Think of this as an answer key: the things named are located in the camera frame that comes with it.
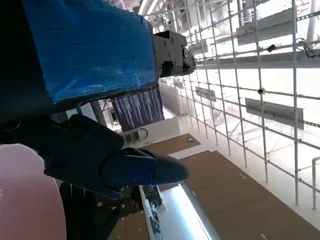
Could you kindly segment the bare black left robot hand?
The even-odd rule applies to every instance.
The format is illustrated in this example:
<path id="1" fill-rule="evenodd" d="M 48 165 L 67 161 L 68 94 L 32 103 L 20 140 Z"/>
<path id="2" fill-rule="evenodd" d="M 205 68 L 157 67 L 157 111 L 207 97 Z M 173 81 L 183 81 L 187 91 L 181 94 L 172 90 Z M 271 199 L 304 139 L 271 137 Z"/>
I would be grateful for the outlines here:
<path id="1" fill-rule="evenodd" d="M 126 148 L 84 115 L 50 116 L 195 68 L 183 35 L 154 33 L 142 16 L 104 0 L 3 0 L 0 142 L 35 150 L 47 176 L 111 199 L 123 186 L 182 182 L 189 171 L 180 160 Z"/>

